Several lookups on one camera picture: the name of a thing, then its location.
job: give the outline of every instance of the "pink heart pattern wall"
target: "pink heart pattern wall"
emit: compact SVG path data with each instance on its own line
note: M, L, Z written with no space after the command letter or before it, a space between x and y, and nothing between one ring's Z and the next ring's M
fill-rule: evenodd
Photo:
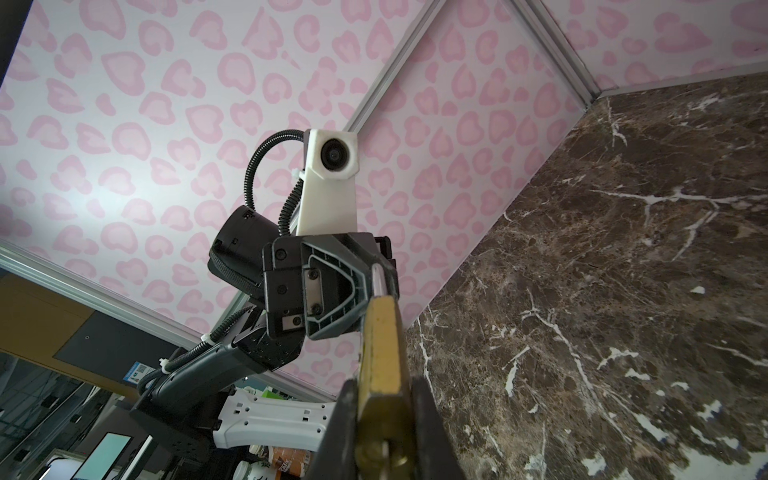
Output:
M49 0L0 88L0 238L206 332L234 288L207 251L253 149L341 128L422 3ZM581 116L496 0L449 0L361 133L360 230L392 238L410 325ZM260 166L275 220L298 143ZM284 368L335 393L359 338Z
M768 0L543 0L603 90L768 61Z

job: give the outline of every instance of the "green screen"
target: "green screen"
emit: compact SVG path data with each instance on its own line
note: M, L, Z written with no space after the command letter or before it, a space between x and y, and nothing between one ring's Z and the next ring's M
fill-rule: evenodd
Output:
M102 480L133 437L108 433L85 459L72 480Z

